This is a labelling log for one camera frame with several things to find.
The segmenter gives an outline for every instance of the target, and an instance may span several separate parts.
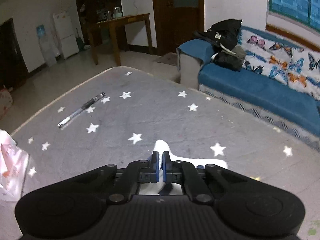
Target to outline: sofa seat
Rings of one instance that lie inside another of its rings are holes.
[[[260,106],[320,136],[320,102],[307,94],[246,69],[235,72],[213,63],[203,66],[198,80],[199,84]]]

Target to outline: window frame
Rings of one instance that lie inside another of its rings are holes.
[[[272,8],[272,0],[269,0],[269,11],[270,11],[270,12],[277,13],[277,14],[279,14],[279,15],[283,15],[283,16],[285,16],[285,17],[288,17],[288,18],[290,18],[290,19],[292,19],[292,20],[294,20],[294,21],[297,21],[297,22],[299,22],[299,23],[301,23],[301,24],[303,24],[303,25],[305,25],[305,26],[307,26],[307,27],[315,30],[316,32],[320,33],[320,29],[317,29],[317,28],[313,27],[313,26],[310,24],[310,21],[311,21],[311,0],[308,0],[308,22],[307,22],[307,23],[304,22],[304,21],[302,21],[302,20],[300,20],[300,19],[297,19],[296,17],[293,17],[292,15],[289,15],[289,14],[286,14],[286,13],[284,13],[284,12],[279,12],[279,11],[277,11],[277,10],[274,10],[274,9]]]

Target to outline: window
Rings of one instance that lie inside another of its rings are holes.
[[[269,10],[293,18],[320,32],[320,0],[269,0]]]

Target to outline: pink butterfly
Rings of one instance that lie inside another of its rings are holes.
[[[251,36],[251,38],[247,40],[247,43],[255,44],[255,45],[259,46],[261,49],[265,49],[264,45],[266,44],[266,42],[264,40],[258,39],[257,36]]]

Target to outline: door mat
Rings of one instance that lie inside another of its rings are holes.
[[[171,66],[176,66],[178,62],[178,55],[176,53],[167,53],[163,55],[162,57],[159,57],[154,60],[154,62],[159,62]]]

